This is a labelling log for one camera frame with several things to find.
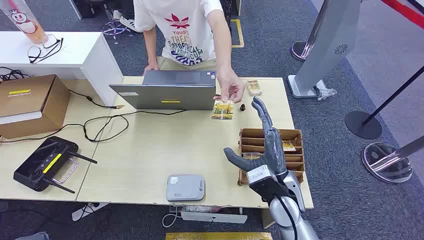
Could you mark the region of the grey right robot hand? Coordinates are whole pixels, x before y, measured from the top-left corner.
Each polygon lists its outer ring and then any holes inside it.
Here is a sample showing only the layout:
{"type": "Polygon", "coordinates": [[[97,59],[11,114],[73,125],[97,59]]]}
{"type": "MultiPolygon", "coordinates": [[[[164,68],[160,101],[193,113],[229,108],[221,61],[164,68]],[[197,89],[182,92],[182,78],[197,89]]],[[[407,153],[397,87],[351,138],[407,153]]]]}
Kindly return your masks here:
{"type": "Polygon", "coordinates": [[[280,132],[273,127],[271,117],[264,102],[254,96],[251,105],[256,109],[259,119],[262,122],[264,133],[264,153],[257,159],[248,160],[237,155],[231,148],[223,149],[227,160],[236,167],[249,172],[262,165],[267,165],[276,175],[284,174],[287,171],[284,149],[280,132]]]}

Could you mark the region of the person's left hand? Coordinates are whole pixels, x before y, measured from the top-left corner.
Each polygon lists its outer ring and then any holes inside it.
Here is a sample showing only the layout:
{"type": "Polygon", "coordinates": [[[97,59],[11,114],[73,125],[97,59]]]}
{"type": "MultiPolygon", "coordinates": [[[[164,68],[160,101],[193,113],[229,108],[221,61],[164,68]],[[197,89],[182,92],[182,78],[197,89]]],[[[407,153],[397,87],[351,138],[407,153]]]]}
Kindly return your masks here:
{"type": "Polygon", "coordinates": [[[239,103],[243,99],[245,84],[236,75],[232,68],[218,69],[217,80],[220,86],[220,99],[224,102],[239,103]]]}

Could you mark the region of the person's right hand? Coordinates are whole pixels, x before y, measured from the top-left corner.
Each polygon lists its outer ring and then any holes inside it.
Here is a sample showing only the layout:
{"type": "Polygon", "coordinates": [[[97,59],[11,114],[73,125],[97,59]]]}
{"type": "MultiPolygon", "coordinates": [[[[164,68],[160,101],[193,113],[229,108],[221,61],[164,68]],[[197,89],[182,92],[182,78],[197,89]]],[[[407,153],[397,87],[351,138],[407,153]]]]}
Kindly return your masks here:
{"type": "Polygon", "coordinates": [[[157,71],[160,67],[157,63],[149,63],[145,68],[143,72],[143,76],[147,73],[147,71],[157,71]]]}

